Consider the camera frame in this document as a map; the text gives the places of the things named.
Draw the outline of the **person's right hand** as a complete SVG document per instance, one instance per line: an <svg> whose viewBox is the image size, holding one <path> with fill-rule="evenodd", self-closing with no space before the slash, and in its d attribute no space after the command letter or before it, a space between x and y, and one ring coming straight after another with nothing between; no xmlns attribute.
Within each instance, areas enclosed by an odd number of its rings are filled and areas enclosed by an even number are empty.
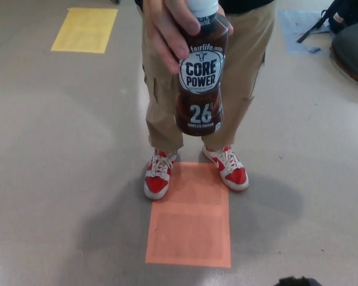
<svg viewBox="0 0 358 286"><path fill-rule="evenodd" d="M185 1L143 1L144 27L163 63L172 74L178 74L178 61L189 56L182 32L195 36L200 23Z"/></svg>

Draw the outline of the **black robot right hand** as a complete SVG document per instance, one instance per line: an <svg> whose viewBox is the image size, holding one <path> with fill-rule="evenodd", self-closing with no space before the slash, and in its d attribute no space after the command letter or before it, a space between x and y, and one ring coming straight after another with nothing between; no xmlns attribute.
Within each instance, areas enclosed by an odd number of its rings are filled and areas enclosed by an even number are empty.
<svg viewBox="0 0 358 286"><path fill-rule="evenodd" d="M281 278L276 286L322 286L314 278L306 278L304 276L296 278L294 276L289 276L286 278Z"/></svg>

